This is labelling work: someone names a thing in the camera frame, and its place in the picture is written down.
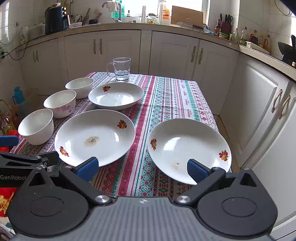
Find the patterned tablecloth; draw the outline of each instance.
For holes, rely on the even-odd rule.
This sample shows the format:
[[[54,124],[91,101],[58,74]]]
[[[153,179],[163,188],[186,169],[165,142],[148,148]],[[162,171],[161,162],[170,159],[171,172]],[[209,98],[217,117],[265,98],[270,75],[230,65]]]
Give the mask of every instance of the patterned tablecloth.
[[[104,72],[88,75],[94,79],[94,87],[114,81]],[[161,172],[148,152],[148,135],[158,123],[172,118],[190,118],[206,123],[218,131],[211,110],[194,81],[132,74],[130,82],[145,91],[144,97],[134,106],[122,110],[134,123],[136,138],[130,150],[119,160],[101,167],[90,181],[109,196],[168,196],[174,198],[187,191],[190,185],[175,181]],[[21,139],[12,152],[37,154],[54,150],[54,138],[58,129],[71,117],[98,108],[88,98],[76,100],[73,114],[54,119],[54,133],[43,145],[33,146]],[[57,171],[64,162],[52,166]]]

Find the glass mug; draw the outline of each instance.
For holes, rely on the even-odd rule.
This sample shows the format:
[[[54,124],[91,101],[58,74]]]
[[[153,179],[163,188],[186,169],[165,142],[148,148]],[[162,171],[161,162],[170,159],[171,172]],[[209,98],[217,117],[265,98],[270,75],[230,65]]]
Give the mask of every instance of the glass mug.
[[[114,67],[114,76],[116,78],[116,81],[118,82],[127,82],[130,76],[130,70],[131,70],[131,58],[128,57],[119,57],[113,59],[113,62],[109,62],[107,64],[107,74],[110,77],[110,73],[108,72],[109,64],[113,65]]]

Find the ridged gray surface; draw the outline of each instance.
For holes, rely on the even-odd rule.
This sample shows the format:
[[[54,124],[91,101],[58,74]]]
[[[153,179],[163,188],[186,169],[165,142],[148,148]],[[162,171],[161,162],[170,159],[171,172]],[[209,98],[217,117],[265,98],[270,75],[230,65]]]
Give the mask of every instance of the ridged gray surface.
[[[13,241],[226,241],[196,219],[187,207],[178,207],[168,198],[119,197],[106,207],[96,207],[88,219],[64,235],[39,239],[18,234]],[[252,239],[271,241],[269,237]]]

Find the wooden cutting board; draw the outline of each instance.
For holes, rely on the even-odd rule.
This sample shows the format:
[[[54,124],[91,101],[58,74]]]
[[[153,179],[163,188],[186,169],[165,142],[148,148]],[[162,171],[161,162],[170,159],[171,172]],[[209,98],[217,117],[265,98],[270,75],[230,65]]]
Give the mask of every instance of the wooden cutting board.
[[[203,27],[203,12],[184,7],[172,6],[171,24],[176,24],[177,22],[191,24],[190,20],[186,20],[187,18],[192,20],[193,25]]]

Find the water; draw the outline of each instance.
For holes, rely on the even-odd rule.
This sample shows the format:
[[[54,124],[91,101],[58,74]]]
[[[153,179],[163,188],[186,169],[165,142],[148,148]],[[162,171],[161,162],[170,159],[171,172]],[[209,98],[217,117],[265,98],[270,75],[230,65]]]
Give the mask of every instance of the water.
[[[129,75],[130,73],[127,70],[118,70],[115,74],[115,78],[119,82],[127,82]]]

